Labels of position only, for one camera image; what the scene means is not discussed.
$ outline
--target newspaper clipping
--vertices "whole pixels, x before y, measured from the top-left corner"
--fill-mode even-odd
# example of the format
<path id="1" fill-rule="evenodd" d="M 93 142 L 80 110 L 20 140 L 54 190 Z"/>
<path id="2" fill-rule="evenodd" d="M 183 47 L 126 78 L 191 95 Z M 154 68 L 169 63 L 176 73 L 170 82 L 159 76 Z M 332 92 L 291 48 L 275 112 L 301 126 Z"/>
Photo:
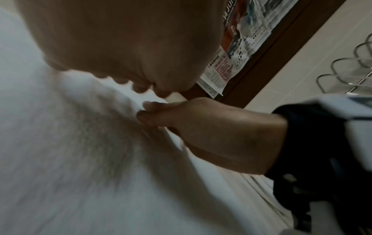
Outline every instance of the newspaper clipping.
<path id="1" fill-rule="evenodd" d="M 229 0 L 224 35 L 213 60 L 197 82 L 212 98 L 243 69 L 298 0 Z"/>

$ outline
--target metal rack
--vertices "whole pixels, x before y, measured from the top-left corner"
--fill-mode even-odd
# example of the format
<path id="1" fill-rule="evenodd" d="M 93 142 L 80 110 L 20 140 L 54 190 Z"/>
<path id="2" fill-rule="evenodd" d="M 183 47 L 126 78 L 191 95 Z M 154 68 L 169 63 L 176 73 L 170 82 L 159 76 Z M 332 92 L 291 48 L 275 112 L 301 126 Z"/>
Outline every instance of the metal rack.
<path id="1" fill-rule="evenodd" d="M 320 75 L 319 77 L 317 77 L 316 83 L 317 83 L 318 87 L 320 88 L 320 90 L 324 94 L 326 94 L 327 92 L 325 91 L 324 87 L 321 85 L 320 79 L 331 78 L 331 77 L 333 77 L 333 78 L 335 77 L 342 84 L 352 86 L 350 88 L 350 90 L 348 92 L 346 92 L 346 94 L 358 95 L 358 93 L 356 93 L 356 92 L 357 92 L 357 89 L 359 87 L 371 88 L 371 94 L 372 94 L 372 85 L 364 85 L 364 83 L 367 80 L 372 80 L 372 65 L 366 65 L 363 62 L 363 60 L 367 60 L 367 61 L 372 62 L 372 41 L 371 41 L 371 38 L 372 38 L 372 34 L 368 35 L 368 37 L 365 39 L 365 42 L 359 44 L 358 46 L 356 46 L 354 48 L 354 52 L 353 52 L 354 57 L 346 57 L 346 58 L 340 58 L 340 59 L 334 60 L 331 63 L 331 70 L 332 70 L 333 74 L 323 74 L 323 75 Z M 369 57 L 359 56 L 358 52 L 359 52 L 359 49 L 362 48 L 362 47 L 366 47 L 366 50 L 369 53 Z M 347 60 L 358 62 L 360 68 L 368 69 L 369 72 L 367 72 L 365 76 L 352 76 L 352 75 L 338 73 L 336 68 L 335 68 L 335 65 L 337 63 L 341 62 L 341 61 L 347 61 Z M 352 83 L 352 82 L 345 81 L 345 79 L 359 79 L 359 81 L 357 83 Z"/>

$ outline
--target fabric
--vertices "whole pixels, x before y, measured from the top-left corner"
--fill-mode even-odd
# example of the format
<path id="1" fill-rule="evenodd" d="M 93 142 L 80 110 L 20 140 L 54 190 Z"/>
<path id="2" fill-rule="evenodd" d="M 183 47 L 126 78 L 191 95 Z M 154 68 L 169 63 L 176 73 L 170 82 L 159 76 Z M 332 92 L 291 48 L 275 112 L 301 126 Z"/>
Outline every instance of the fabric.
<path id="1" fill-rule="evenodd" d="M 0 10 L 0 234 L 269 234 L 214 166 L 135 120 L 153 93 L 41 58 Z"/>

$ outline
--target black sleeve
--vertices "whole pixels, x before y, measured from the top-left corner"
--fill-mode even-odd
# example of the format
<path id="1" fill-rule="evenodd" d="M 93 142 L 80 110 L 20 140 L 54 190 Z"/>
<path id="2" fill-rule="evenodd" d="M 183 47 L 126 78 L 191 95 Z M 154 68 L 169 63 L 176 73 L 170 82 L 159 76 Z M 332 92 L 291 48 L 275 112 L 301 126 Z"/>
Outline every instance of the black sleeve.
<path id="1" fill-rule="evenodd" d="M 330 201 L 346 211 L 350 224 L 350 215 L 360 214 L 353 211 L 355 201 L 361 199 L 356 191 L 365 186 L 355 179 L 364 175 L 359 174 L 363 169 L 346 138 L 346 120 L 318 104 L 286 105 L 274 113 L 287 119 L 288 131 L 277 162 L 266 176 L 274 180 L 276 199 L 296 218 L 295 228 L 308 232 L 311 201 Z"/>

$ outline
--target wooden frame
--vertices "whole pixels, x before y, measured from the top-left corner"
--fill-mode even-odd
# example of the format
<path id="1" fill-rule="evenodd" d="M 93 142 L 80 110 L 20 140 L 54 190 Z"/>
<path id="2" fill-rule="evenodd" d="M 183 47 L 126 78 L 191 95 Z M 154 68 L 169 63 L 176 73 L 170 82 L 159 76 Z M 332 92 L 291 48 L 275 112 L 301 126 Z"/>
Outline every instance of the wooden frame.
<path id="1" fill-rule="evenodd" d="M 299 0 L 215 100 L 244 108 L 346 0 Z M 195 85 L 186 99 L 209 97 Z"/>

